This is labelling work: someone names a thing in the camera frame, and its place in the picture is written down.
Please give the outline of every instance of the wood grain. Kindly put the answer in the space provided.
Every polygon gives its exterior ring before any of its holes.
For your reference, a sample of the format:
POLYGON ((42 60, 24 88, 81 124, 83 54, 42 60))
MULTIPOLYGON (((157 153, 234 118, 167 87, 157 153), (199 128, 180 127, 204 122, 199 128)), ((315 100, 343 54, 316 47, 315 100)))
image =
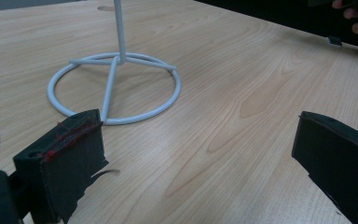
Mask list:
MULTIPOLYGON (((128 51, 178 67, 161 115, 103 127, 107 168, 70 223, 349 223, 291 158, 303 110, 358 130, 358 48, 190 0, 123 1, 128 51)), ((0 169, 64 116, 49 79, 72 58, 117 51, 107 0, 0 11, 0 169)), ((107 67, 57 86, 75 111, 100 107, 107 67)), ((164 102, 163 70, 118 68, 110 116, 164 102)))

